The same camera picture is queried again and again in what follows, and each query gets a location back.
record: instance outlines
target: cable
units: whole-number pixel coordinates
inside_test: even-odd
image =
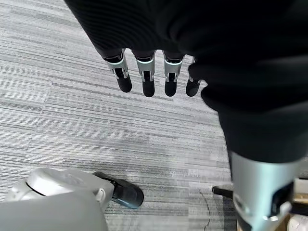
[[[204,228],[203,228],[203,231],[205,231],[206,228],[208,227],[208,225],[210,224],[210,221],[211,221],[211,211],[210,211],[210,208],[209,208],[209,206],[208,206],[207,200],[206,200],[206,198],[204,197],[203,193],[201,192],[200,189],[198,189],[198,190],[199,190],[200,194],[202,195],[203,199],[204,199],[205,202],[206,202],[206,206],[207,206],[208,214],[209,214],[208,222],[207,222],[207,224],[206,224],[206,225],[204,226]]]

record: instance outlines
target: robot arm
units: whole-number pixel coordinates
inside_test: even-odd
[[[38,168],[0,204],[0,230],[108,231],[103,212],[110,200],[137,208],[143,192],[102,172]]]

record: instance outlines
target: black fabric sleeve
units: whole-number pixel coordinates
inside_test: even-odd
[[[98,49],[197,57],[229,150],[266,162],[307,153],[307,0],[65,0]]]
[[[208,82],[201,96],[218,111],[228,149],[274,163],[307,154],[307,73],[307,56],[251,66],[190,67],[193,78]]]

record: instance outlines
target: floor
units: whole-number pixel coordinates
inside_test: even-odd
[[[126,55],[130,93],[62,0],[0,0],[0,200],[38,167],[102,170],[145,194],[137,210],[110,203],[110,231],[202,231],[209,214],[206,230],[235,230],[231,201],[211,192],[231,180],[217,115],[185,93],[191,57],[169,98],[158,51],[146,98]]]

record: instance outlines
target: robotic hand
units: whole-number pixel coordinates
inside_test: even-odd
[[[102,172],[38,168],[0,204],[0,230],[108,231],[103,212],[110,200],[138,208],[143,192]]]
[[[147,97],[154,95],[155,50],[164,51],[168,96],[184,55],[195,57],[186,92],[195,95],[202,79],[208,84],[201,96],[225,134],[240,225],[277,226],[308,150],[307,1],[65,2],[124,92],[131,90],[125,48]]]

